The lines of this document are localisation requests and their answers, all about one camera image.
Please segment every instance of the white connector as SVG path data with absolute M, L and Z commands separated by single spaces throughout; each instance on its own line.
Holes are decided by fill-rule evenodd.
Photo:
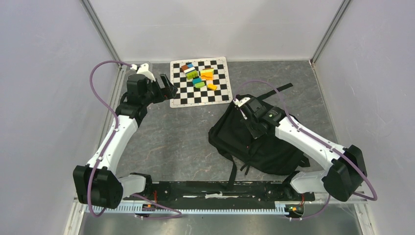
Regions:
M 138 68 L 137 74 L 143 74 L 148 79 L 150 79 L 151 81 L 155 82 L 156 81 L 156 78 L 154 77 L 153 73 L 150 72 L 149 67 L 150 66 L 147 63 L 140 65 L 140 67 Z
M 238 99 L 235 99 L 234 101 L 233 101 L 233 103 L 235 104 L 235 105 L 237 105 L 238 107 L 241 107 L 242 105 L 244 105 L 246 102 L 248 102 L 248 100 L 250 100 L 251 98 L 249 98 L 249 97 L 245 97 L 245 98 L 243 98 L 242 100 L 238 100 Z
M 131 70 L 134 70 L 134 71 L 137 71 L 138 66 L 137 66 L 137 65 L 131 65 L 130 69 L 131 69 Z

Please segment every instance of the backpack strap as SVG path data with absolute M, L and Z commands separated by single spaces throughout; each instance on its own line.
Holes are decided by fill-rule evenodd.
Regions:
M 251 165 L 249 165 L 249 163 L 245 163 L 245 164 L 241 167 L 240 171 L 243 171 L 243 170 L 245 169 L 245 167 L 247 167 L 247 170 L 245 171 L 245 175 L 248 175 L 248 171 L 249 171 L 249 168 L 251 167 Z
M 288 89 L 288 88 L 290 88 L 290 87 L 292 87 L 293 86 L 293 84 L 290 82 L 290 83 L 288 83 L 288 84 L 285 84 L 284 86 L 280 86 L 280 87 L 278 87 L 277 88 L 277 91 L 279 91 L 279 92 L 281 92 L 281 91 L 283 91 L 283 90 L 285 90 L 285 89 Z M 270 97 L 270 96 L 272 96 L 273 94 L 275 94 L 276 92 L 274 91 L 274 89 L 272 90 L 272 91 L 269 91 L 269 92 L 267 92 L 267 93 L 265 93 L 265 94 L 262 94 L 262 95 L 260 95 L 260 96 L 258 96 L 256 99 L 259 99 L 259 100 L 264 100 L 264 99 L 266 99 L 266 98 L 268 98 L 268 97 Z
M 218 152 L 219 152 L 220 155 L 224 156 L 226 159 L 231 161 L 232 164 L 233 164 L 231 175 L 229 176 L 228 184 L 226 185 L 226 190 L 231 191 L 233 189 L 233 184 L 235 183 L 235 179 L 236 179 L 236 164 L 235 164 L 235 161 L 233 160 L 233 157 L 230 153 L 225 152 L 225 151 L 220 150 L 220 149 L 218 149 Z

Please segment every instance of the gray floor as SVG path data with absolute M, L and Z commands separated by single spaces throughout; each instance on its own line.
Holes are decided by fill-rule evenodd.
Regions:
M 306 205 L 306 215 L 321 205 Z M 330 205 L 324 213 L 290 222 L 278 215 L 185 215 L 170 220 L 145 220 L 132 214 L 85 214 L 80 235 L 361 235 L 353 205 Z
M 275 86 L 289 82 L 283 91 L 288 110 L 306 127 L 334 140 L 333 128 L 323 98 L 308 61 L 228 62 L 232 92 L 246 81 L 260 79 Z M 153 72 L 169 76 L 169 64 L 154 64 Z M 124 79 L 123 90 L 126 91 Z M 240 94 L 261 95 L 271 88 L 250 84 Z M 276 95 L 266 99 L 280 106 Z M 152 104 L 138 131 L 132 136 L 119 161 L 117 177 L 131 172 L 150 174 L 155 181 L 227 180 L 232 164 L 208 143 L 208 131 L 225 112 L 228 104 L 170 108 L 169 102 Z M 315 163 L 307 171 L 320 169 Z M 251 167 L 245 176 L 238 171 L 237 180 L 281 180 Z

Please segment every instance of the checkerboard mat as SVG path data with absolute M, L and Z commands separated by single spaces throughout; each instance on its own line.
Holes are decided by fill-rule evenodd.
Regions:
M 207 86 L 200 89 L 195 88 L 192 79 L 188 80 L 181 71 L 181 66 L 188 64 L 192 64 L 197 71 L 214 68 L 213 80 L 205 81 L 205 84 L 216 85 L 217 90 L 209 90 Z M 172 61 L 170 63 L 170 81 L 178 89 L 176 97 L 170 100 L 171 108 L 223 104 L 230 103 L 232 100 L 225 57 Z

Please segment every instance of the white wall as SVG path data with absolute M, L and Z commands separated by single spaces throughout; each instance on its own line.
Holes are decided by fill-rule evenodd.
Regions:
M 415 1 L 356 0 L 317 61 L 340 143 L 364 153 L 378 234 L 414 234 Z
M 310 59 L 341 0 L 91 0 L 121 59 Z
M 110 55 L 76 0 L 2 0 L 0 41 L 0 234 L 59 235 L 106 115 L 89 73 Z M 104 99 L 115 73 L 96 74 Z

